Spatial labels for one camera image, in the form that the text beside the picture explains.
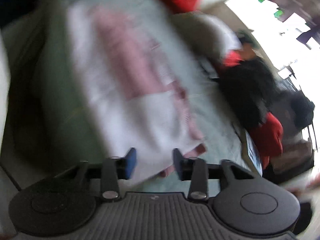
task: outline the blue plastic part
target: blue plastic part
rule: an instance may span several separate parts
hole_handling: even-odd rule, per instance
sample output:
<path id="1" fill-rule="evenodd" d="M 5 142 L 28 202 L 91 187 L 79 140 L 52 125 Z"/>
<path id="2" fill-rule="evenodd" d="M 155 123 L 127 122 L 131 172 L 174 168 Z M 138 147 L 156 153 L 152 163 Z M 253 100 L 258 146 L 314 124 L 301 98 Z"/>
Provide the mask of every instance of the blue plastic part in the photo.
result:
<path id="1" fill-rule="evenodd" d="M 131 148 L 125 156 L 125 159 L 127 164 L 125 168 L 125 179 L 130 179 L 137 164 L 137 150 L 135 148 Z"/>

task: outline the black bag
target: black bag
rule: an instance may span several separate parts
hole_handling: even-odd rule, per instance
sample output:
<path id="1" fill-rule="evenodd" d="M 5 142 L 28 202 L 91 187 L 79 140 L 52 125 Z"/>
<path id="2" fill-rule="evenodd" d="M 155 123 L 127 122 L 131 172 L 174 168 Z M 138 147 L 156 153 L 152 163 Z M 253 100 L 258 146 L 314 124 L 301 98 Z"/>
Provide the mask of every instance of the black bag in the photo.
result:
<path id="1" fill-rule="evenodd" d="M 291 108 L 296 116 L 294 124 L 298 130 L 302 130 L 312 124 L 315 104 L 303 93 L 296 93 L 291 100 Z"/>

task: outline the metal rivet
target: metal rivet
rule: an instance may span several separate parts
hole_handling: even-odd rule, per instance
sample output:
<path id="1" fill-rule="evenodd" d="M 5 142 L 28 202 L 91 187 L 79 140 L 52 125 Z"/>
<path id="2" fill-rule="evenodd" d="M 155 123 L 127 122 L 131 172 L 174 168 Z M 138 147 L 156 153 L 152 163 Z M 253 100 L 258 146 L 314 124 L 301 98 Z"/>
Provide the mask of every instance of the metal rivet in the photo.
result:
<path id="1" fill-rule="evenodd" d="M 105 199 L 114 199 L 114 198 L 117 198 L 119 196 L 119 194 L 115 191 L 109 190 L 109 191 L 105 191 L 104 193 L 102 193 L 102 196 Z"/>
<path id="2" fill-rule="evenodd" d="M 192 192 L 190 194 L 190 196 L 193 198 L 193 199 L 204 199 L 207 197 L 207 195 L 203 192 L 200 192 L 200 191 L 195 191 L 195 192 Z"/>

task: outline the light green fabric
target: light green fabric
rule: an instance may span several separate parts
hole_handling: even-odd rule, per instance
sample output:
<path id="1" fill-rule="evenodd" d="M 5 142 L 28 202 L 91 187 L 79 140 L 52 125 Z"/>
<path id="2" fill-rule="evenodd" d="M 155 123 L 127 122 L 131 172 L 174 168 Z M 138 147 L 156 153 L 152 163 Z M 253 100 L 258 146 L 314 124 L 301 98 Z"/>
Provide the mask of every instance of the light green fabric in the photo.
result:
<path id="1" fill-rule="evenodd" d="M 104 157 L 70 73 L 65 10 L 62 0 L 51 4 L 47 43 L 38 62 L 41 101 L 56 170 L 81 160 L 100 163 Z"/>

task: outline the pink fabric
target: pink fabric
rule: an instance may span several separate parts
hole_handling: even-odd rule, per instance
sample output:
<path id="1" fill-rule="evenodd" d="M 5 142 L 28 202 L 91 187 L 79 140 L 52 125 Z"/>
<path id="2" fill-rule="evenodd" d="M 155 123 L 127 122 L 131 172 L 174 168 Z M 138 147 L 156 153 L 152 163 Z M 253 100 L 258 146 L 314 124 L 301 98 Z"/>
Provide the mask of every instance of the pink fabric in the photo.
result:
<path id="1" fill-rule="evenodd" d="M 175 107 L 186 122 L 190 137 L 194 140 L 203 139 L 203 134 L 191 117 L 187 93 L 171 73 L 159 44 L 152 38 L 138 36 L 131 21 L 120 13 L 109 12 L 100 6 L 91 12 L 112 71 L 127 100 L 172 91 Z M 204 145 L 199 144 L 185 156 L 197 157 L 204 152 Z M 173 170 L 171 165 L 161 175 L 167 176 Z"/>
<path id="2" fill-rule="evenodd" d="M 105 38 L 101 40 L 126 98 L 164 92 L 164 85 L 150 68 L 150 54 L 131 38 L 134 33 L 127 26 L 130 24 L 128 18 L 102 7 L 96 7 L 93 13 L 96 28 Z"/>

